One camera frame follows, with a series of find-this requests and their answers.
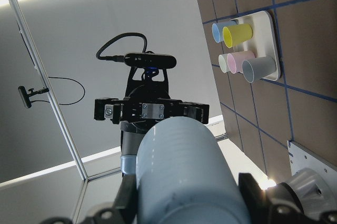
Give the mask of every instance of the white tray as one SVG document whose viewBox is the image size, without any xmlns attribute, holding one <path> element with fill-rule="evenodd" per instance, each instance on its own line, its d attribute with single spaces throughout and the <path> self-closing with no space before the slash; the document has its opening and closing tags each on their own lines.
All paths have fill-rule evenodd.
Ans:
<svg viewBox="0 0 337 224">
<path fill-rule="evenodd" d="M 272 57 L 276 62 L 276 71 L 264 77 L 272 81 L 280 78 L 280 63 L 277 54 L 273 20 L 267 11 L 260 11 L 254 14 L 245 15 L 232 19 L 238 24 L 248 23 L 253 29 L 253 37 L 235 47 L 235 52 L 251 50 L 255 57 Z"/>
</svg>

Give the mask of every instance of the blue cup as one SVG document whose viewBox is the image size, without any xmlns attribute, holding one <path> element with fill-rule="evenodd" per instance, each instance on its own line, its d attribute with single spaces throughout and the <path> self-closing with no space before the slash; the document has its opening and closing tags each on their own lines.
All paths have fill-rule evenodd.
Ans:
<svg viewBox="0 0 337 224">
<path fill-rule="evenodd" d="M 213 23 L 212 24 L 212 34 L 213 38 L 217 43 L 220 43 L 223 41 L 223 35 L 222 35 L 222 29 L 224 27 L 236 25 L 235 21 L 228 21 L 228 22 L 222 22 L 222 23 Z"/>
</svg>

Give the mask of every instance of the cable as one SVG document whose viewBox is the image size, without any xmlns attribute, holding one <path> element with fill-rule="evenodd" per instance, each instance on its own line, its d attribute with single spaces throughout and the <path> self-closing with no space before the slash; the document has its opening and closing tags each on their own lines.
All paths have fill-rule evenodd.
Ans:
<svg viewBox="0 0 337 224">
<path fill-rule="evenodd" d="M 118 36 L 115 36 L 114 38 L 112 38 L 111 40 L 109 40 L 108 42 L 106 42 L 106 44 L 104 44 L 96 53 L 96 58 L 99 60 L 111 60 L 111 61 L 115 61 L 115 62 L 123 62 L 124 61 L 124 56 L 104 56 L 101 57 L 101 53 L 107 49 L 110 45 L 112 45 L 114 42 L 118 41 L 121 38 L 124 37 L 130 37 L 130 36 L 137 36 L 137 37 L 141 37 L 144 40 L 144 47 L 143 47 L 143 53 L 146 52 L 146 47 L 147 47 L 147 39 L 146 36 L 144 36 L 141 33 L 136 33 L 136 32 L 129 32 L 129 33 L 122 33 L 119 34 Z"/>
<path fill-rule="evenodd" d="M 85 96 L 85 88 L 84 88 L 84 86 L 83 86 L 80 82 L 78 82 L 78 81 L 76 81 L 76 80 L 74 80 L 74 79 L 72 79 L 72 78 L 63 78 L 63 77 L 49 77 L 49 78 L 57 78 L 57 79 L 68 79 L 68 80 L 72 80 L 72 81 L 78 83 L 78 84 L 83 88 L 83 95 L 82 95 L 82 97 L 81 97 L 78 101 L 72 102 L 72 103 L 67 103 L 67 104 L 61 104 L 61 103 L 59 103 L 59 105 L 62 105 L 62 106 L 73 105 L 73 104 L 76 104 L 76 103 L 80 102 L 80 101 L 84 98 L 84 96 Z M 31 103 L 37 102 L 37 101 L 40 101 L 40 102 L 48 102 L 48 103 L 50 103 L 50 102 L 47 101 L 47 100 L 32 100 Z"/>
</svg>

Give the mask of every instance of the bolt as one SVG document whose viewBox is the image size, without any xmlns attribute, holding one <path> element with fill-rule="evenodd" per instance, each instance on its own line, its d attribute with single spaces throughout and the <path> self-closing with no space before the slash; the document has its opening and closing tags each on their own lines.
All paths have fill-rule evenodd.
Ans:
<svg viewBox="0 0 337 224">
<path fill-rule="evenodd" d="M 276 210 L 281 215 L 288 215 L 290 213 L 290 208 L 286 206 L 280 206 Z"/>
<path fill-rule="evenodd" d="M 105 110 L 105 114 L 106 114 L 106 115 L 112 115 L 112 109 L 108 107 L 108 108 Z"/>
<path fill-rule="evenodd" d="M 112 217 L 112 212 L 106 211 L 101 213 L 101 218 L 104 220 L 110 219 Z"/>
<path fill-rule="evenodd" d="M 328 220 L 332 223 L 337 223 L 337 213 L 332 213 L 328 216 Z"/>
</svg>

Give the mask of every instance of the cup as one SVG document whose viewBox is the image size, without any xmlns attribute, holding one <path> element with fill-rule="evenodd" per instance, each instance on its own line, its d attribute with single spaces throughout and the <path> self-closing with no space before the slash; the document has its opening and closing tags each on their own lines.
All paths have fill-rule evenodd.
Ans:
<svg viewBox="0 0 337 224">
<path fill-rule="evenodd" d="M 255 58 L 255 55 L 250 50 L 246 52 L 233 52 L 227 54 L 227 64 L 231 73 L 242 73 L 242 62 L 247 59 Z"/>
<path fill-rule="evenodd" d="M 235 21 L 228 21 L 228 22 L 222 22 L 222 23 L 213 23 L 212 24 L 212 34 L 213 38 L 217 43 L 220 43 L 223 41 L 223 35 L 222 30 L 224 27 L 236 25 Z"/>
<path fill-rule="evenodd" d="M 242 63 L 244 78 L 253 83 L 257 79 L 268 76 L 276 71 L 275 60 L 270 57 L 258 57 L 244 60 Z"/>
<path fill-rule="evenodd" d="M 222 31 L 223 40 L 228 48 L 232 48 L 244 41 L 252 38 L 253 30 L 252 27 L 247 24 L 237 24 L 233 26 L 227 26 L 223 28 Z"/>
<path fill-rule="evenodd" d="M 228 54 L 221 54 L 219 55 L 219 65 L 220 69 L 223 73 L 227 73 L 230 71 L 228 64 L 227 64 L 227 55 Z"/>
</svg>

